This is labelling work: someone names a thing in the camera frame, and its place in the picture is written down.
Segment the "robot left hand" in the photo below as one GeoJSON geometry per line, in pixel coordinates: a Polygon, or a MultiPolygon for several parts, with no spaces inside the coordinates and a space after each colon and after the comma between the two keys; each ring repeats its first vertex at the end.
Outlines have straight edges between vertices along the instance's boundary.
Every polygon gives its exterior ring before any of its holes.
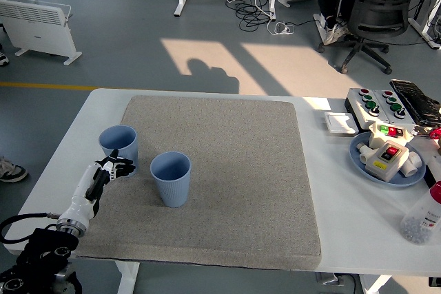
{"type": "Polygon", "coordinates": [[[59,216],[57,231],[82,237],[99,210],[104,187],[112,180],[133,174],[135,169],[134,161],[119,156],[117,149],[91,164],[77,185],[70,206],[59,216]]]}

